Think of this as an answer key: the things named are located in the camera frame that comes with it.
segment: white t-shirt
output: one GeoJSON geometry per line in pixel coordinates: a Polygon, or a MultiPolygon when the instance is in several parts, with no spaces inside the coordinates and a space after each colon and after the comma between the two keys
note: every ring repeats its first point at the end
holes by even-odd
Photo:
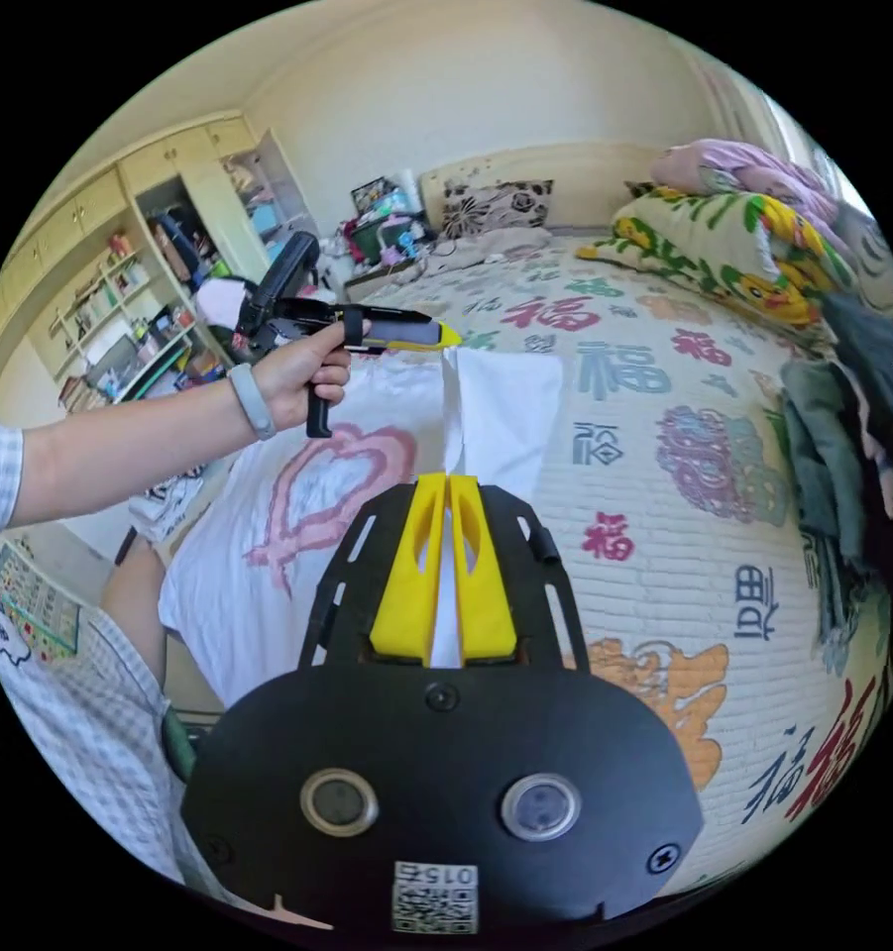
{"type": "MultiPolygon", "coordinates": [[[[23,433],[0,426],[0,532],[22,471],[23,433]]],[[[184,786],[162,744],[168,700],[107,615],[83,610],[74,653],[48,657],[0,597],[0,683],[49,766],[123,848],[175,882],[250,907],[221,888],[181,821],[184,786]]]]}

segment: picture frame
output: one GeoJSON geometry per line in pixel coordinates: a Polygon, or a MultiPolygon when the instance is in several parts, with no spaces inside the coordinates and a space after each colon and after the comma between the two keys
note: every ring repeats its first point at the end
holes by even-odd
{"type": "Polygon", "coordinates": [[[357,214],[363,215],[370,211],[371,205],[373,205],[375,201],[383,198],[384,195],[389,195],[395,189],[395,183],[385,176],[382,176],[375,178],[373,181],[368,181],[366,184],[359,185],[350,193],[350,197],[354,201],[357,214]]]}

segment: label sticker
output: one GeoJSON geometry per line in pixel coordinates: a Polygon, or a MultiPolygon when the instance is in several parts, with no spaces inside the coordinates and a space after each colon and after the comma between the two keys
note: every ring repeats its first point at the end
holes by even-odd
{"type": "Polygon", "coordinates": [[[394,931],[407,934],[476,934],[477,867],[396,862],[392,924],[394,931]]]}

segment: person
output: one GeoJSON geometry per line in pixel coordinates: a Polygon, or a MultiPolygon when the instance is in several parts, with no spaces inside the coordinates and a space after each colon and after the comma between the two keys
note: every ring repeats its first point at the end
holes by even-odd
{"type": "MultiPolygon", "coordinates": [[[[338,322],[250,370],[275,429],[305,422],[309,384],[332,405],[343,399],[351,362],[343,340],[338,322]]],[[[257,438],[228,379],[26,431],[0,426],[0,532],[97,512],[257,438]]],[[[170,703],[162,577],[159,557],[137,538],[99,607],[81,612],[75,654],[51,661],[31,648],[0,599],[0,684],[48,765],[124,849],[177,883],[268,914],[221,887],[181,820],[184,787],[163,745],[170,703]]]]}

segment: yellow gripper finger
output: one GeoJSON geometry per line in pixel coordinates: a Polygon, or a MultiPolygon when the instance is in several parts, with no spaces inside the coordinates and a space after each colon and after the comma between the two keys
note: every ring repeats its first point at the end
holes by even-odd
{"type": "Polygon", "coordinates": [[[515,628],[476,480],[450,475],[449,503],[463,663],[510,657],[515,652],[515,628]]]}
{"type": "Polygon", "coordinates": [[[417,480],[370,641],[383,657],[429,667],[439,600],[446,475],[417,480]],[[421,562],[426,548],[425,564],[421,562]]]}

